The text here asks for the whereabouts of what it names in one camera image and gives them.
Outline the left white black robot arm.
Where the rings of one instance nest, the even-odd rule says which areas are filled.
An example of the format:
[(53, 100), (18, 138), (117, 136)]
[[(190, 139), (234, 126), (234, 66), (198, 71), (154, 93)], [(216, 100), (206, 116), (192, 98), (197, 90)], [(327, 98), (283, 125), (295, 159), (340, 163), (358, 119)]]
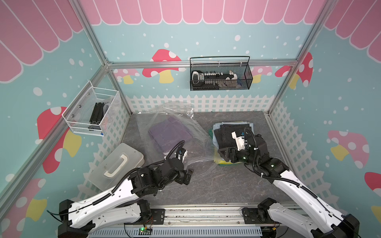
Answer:
[(59, 204), (52, 215), (60, 221), (59, 238), (87, 238), (91, 233), (110, 225), (153, 224), (150, 204), (143, 197), (157, 195), (167, 185), (176, 182), (188, 185), (193, 169), (186, 169), (185, 141), (179, 141), (165, 159), (148, 166), (131, 169), (112, 188), (88, 199)]

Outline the clear plastic vacuum bag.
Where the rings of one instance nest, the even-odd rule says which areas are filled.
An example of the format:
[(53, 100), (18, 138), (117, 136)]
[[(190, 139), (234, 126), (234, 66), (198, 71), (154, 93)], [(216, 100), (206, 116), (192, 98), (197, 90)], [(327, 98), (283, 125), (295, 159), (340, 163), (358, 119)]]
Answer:
[(137, 114), (146, 162), (161, 161), (180, 141), (184, 141), (187, 157), (185, 168), (194, 169), (195, 177), (204, 177), (217, 167), (211, 136), (194, 117), (194, 105), (173, 101)]

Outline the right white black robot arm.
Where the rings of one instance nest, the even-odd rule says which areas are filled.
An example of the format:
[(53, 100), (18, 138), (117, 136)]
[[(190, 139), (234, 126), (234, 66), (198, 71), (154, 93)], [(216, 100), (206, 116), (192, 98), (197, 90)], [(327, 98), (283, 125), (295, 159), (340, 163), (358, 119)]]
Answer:
[(218, 154), (230, 163), (242, 163), (252, 173), (286, 193), (306, 216), (298, 214), (272, 198), (258, 205), (258, 219), (272, 220), (306, 238), (358, 238), (360, 222), (343, 215), (306, 187), (280, 159), (270, 156), (266, 141), (249, 125), (229, 125), (215, 133)]

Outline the yellow green garment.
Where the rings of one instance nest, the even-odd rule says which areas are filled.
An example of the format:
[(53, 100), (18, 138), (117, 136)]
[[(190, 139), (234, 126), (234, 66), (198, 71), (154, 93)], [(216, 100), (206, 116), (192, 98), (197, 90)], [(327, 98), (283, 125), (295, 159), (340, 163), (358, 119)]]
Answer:
[(215, 149), (214, 150), (214, 162), (215, 164), (217, 165), (232, 165), (233, 163), (231, 162), (226, 162), (225, 160), (223, 160), (223, 158), (218, 154), (218, 150)]

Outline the purple garment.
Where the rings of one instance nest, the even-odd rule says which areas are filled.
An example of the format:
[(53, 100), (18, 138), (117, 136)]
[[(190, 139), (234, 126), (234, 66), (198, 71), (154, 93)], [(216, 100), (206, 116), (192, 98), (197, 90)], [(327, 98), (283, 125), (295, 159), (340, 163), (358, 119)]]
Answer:
[(193, 138), (190, 130), (175, 117), (154, 124), (148, 133), (165, 155), (181, 140), (187, 142)]

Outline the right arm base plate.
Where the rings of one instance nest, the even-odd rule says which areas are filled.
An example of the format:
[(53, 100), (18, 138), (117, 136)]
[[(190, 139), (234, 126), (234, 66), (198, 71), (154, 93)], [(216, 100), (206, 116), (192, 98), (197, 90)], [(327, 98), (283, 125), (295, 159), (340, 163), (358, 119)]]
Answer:
[(267, 210), (263, 208), (244, 207), (241, 211), (245, 224), (275, 224)]

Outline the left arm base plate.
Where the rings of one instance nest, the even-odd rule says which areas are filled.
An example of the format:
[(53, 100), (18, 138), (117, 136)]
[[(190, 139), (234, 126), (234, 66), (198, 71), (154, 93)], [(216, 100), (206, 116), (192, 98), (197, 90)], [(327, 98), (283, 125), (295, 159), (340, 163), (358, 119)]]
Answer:
[(133, 223), (124, 223), (125, 225), (163, 225), (165, 209), (151, 209), (142, 212), (141, 218)]

